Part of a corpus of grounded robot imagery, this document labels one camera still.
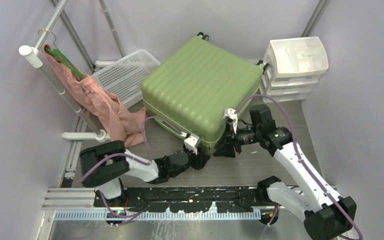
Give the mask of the green ribbed hard-shell suitcase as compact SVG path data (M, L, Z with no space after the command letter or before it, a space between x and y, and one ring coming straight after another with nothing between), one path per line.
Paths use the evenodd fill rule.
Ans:
M225 132L225 109L259 90L263 64L242 59L199 32L141 83L143 104L153 116L196 134L212 153Z

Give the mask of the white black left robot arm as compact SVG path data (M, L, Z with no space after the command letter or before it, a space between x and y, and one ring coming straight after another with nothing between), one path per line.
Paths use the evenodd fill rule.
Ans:
M166 183L189 168L201 170L211 158L201 148L197 152L184 147L171 155L145 159L125 148L121 140L111 141L82 150L79 154L82 177L86 188L94 188L113 206L121 206L126 200L122 175L138 178L145 183Z

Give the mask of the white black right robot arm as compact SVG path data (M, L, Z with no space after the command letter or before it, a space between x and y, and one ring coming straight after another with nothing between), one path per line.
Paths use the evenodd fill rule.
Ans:
M271 176L257 184L255 193L263 205L275 203L299 218L313 240L346 238L353 228L357 204L352 197L341 196L315 170L305 157L293 134L277 127L266 104L249 109L251 124L238 128L238 114L233 108L223 113L225 132L219 140L215 156L234 158L242 146L259 144L292 176L302 193L294 191L278 177Z

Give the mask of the pink cloth garment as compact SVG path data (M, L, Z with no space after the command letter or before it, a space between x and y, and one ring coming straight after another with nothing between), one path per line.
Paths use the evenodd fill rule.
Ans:
M147 116L146 109L143 107L136 112L130 112L115 94L98 85L96 80L86 73L84 78L78 80L74 72L54 54L55 50L48 44L41 48L65 89L80 105L99 119L110 140L123 141L127 148L143 143L142 124Z

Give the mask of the white plastic drawer organizer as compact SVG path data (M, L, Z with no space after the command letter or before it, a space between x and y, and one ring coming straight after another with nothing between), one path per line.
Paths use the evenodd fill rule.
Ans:
M271 40L262 62L260 92L277 102L306 99L329 69L327 52L317 36Z

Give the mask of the white perforated plastic basket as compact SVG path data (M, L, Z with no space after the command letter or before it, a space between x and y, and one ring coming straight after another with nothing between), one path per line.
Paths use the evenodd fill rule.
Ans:
M141 83L160 62L147 50L136 50L117 61L95 62L95 81L130 108L143 98Z

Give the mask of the green clothes hanger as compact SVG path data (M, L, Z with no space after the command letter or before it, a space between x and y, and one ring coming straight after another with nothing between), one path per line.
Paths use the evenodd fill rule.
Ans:
M86 78L86 75L83 74L58 48L51 48L49 45L46 45L44 50L46 53L51 54L58 63L66 66L78 82Z

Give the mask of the white and silver clothes rack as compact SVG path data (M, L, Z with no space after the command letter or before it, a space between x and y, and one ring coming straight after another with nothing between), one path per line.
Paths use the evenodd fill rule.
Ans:
M86 126L92 130L92 132L64 132L62 138L70 141L96 140L103 143L110 139L108 133L103 129L99 129L95 122L83 110L82 106L69 94L61 81L58 80L57 75L52 71L51 67L45 64L40 57L42 46L45 44L49 34L52 33L52 29L56 22L61 20L89 70L94 72L96 65L92 61L92 57L89 55L79 34L65 12L65 7L68 2L68 0L51 0L50 3L53 6L53 14L46 26L37 31L36 34L38 35L38 39L34 46L22 45L19 47L18 52L32 65L33 68L38 70L47 79L59 96L77 114L80 118L80 122L86 124Z

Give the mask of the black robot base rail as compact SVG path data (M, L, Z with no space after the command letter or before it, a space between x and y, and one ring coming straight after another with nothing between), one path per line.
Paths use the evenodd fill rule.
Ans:
M93 207L111 225L129 221L258 220L274 224L280 209L254 186L128 187L114 199L97 192Z

